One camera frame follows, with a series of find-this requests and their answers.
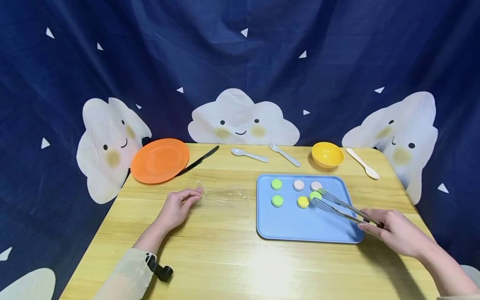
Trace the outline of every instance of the wood grain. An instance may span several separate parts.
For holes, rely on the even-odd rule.
[[[190,163],[213,148],[189,144]],[[366,236],[358,245],[263,240],[255,231],[255,185],[263,173],[336,175],[358,208],[397,209],[428,232],[384,155],[355,149],[381,176],[367,177],[345,153],[334,170],[316,166],[310,147],[282,147],[297,168],[267,146],[238,146],[269,157],[268,164],[220,149],[188,173],[159,185],[129,177],[66,287],[62,300],[90,300],[116,263],[155,219],[171,191],[205,186],[188,222],[172,232],[160,262],[169,284],[152,280],[144,299],[434,299],[435,285],[414,259],[399,257]]]

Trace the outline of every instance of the black knife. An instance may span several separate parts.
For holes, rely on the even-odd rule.
[[[188,167],[186,167],[185,169],[183,169],[182,171],[180,171],[180,173],[178,173],[178,174],[175,175],[175,176],[180,176],[180,175],[183,175],[183,174],[187,173],[188,171],[190,171],[190,170],[193,169],[194,167],[198,166],[205,158],[207,158],[207,157],[209,157],[210,155],[212,155],[213,153],[215,153],[219,148],[220,148],[220,146],[216,146],[216,147],[213,148],[212,150],[208,151],[207,154],[205,154],[205,155],[202,156],[201,158],[197,159],[197,161],[195,161],[193,164],[189,165]]]

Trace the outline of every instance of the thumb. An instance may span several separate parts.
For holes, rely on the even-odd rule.
[[[197,203],[198,201],[200,200],[200,196],[192,196],[190,198],[188,198],[182,205],[182,209],[185,210],[186,212],[188,212],[188,210],[190,209],[190,207],[192,205],[194,205],[195,203]]]
[[[370,224],[360,223],[358,226],[361,230],[363,230],[365,232],[368,232],[368,233],[371,233],[381,240],[383,240],[384,237],[385,237],[385,234],[388,233],[387,230],[378,228],[377,226],[373,226],[373,225],[370,225]]]

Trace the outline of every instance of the hand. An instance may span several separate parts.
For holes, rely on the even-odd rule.
[[[438,244],[397,210],[362,209],[364,214],[385,224],[384,229],[370,224],[359,228],[385,242],[395,252],[420,259]]]
[[[190,207],[201,199],[202,193],[202,188],[169,193],[155,222],[168,233],[185,221]]]

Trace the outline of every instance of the spoon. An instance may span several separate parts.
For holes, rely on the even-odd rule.
[[[364,163],[363,160],[352,149],[346,148],[345,151],[348,154],[350,154],[356,161],[358,161],[359,164],[361,164],[363,166],[363,168],[365,169],[365,173],[367,173],[368,176],[370,176],[373,179],[379,179],[380,178],[380,175],[378,175],[378,173],[375,172],[374,169],[367,166],[367,164]]]
[[[260,156],[260,155],[255,155],[255,154],[251,154],[251,153],[245,152],[245,151],[243,151],[243,150],[241,150],[241,149],[232,148],[232,153],[235,154],[236,156],[245,155],[245,156],[251,157],[251,158],[253,158],[253,159],[260,160],[261,162],[264,162],[264,163],[267,163],[267,162],[268,162],[268,158],[266,158],[266,157],[263,157],[263,156]]]

